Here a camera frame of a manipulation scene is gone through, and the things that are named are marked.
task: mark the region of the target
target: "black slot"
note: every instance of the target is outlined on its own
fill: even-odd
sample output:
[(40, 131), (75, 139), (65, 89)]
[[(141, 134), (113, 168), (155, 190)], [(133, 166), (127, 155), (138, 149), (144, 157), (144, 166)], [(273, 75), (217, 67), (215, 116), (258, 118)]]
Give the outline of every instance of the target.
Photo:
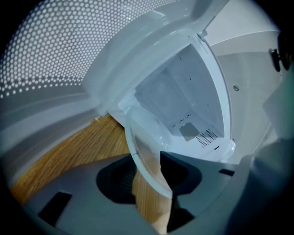
[(55, 226), (58, 218), (68, 204), (71, 194), (58, 192), (41, 210), (38, 216), (48, 224)]
[(227, 170), (227, 169), (222, 169), (222, 170), (219, 171), (219, 173), (226, 174), (226, 175), (229, 175), (229, 176), (233, 176), (235, 172), (231, 171), (231, 170)]

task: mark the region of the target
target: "wood grain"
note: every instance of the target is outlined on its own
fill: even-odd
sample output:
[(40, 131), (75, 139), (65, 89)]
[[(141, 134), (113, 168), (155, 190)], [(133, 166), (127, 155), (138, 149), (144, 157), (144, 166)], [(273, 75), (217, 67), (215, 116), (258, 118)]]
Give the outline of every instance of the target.
[[(124, 128), (110, 115), (106, 115), (64, 140), (36, 161), (13, 185), (11, 193), (17, 201), (25, 203), (36, 191), (64, 171), (125, 153), (129, 153), (129, 149)], [(133, 194), (142, 217), (158, 233), (165, 234), (171, 200), (150, 187), (139, 171), (134, 178)]]

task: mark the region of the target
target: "ventilation grille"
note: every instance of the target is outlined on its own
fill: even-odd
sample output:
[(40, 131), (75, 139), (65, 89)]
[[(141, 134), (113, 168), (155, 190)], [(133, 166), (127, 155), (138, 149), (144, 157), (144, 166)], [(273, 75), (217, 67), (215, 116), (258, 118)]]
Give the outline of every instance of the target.
[(196, 137), (201, 144), (201, 146), (204, 148), (210, 143), (212, 143), (214, 140), (217, 139), (217, 136), (211, 131), (211, 130), (206, 130), (200, 135)]
[(0, 98), (81, 85), (106, 43), (137, 17), (175, 0), (43, 0), (0, 59)]

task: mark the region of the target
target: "screw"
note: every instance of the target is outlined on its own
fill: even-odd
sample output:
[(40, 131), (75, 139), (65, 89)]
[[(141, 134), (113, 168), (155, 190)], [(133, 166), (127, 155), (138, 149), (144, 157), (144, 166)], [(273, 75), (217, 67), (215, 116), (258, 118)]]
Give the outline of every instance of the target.
[(235, 91), (239, 91), (240, 89), (238, 88), (238, 86), (233, 86)]

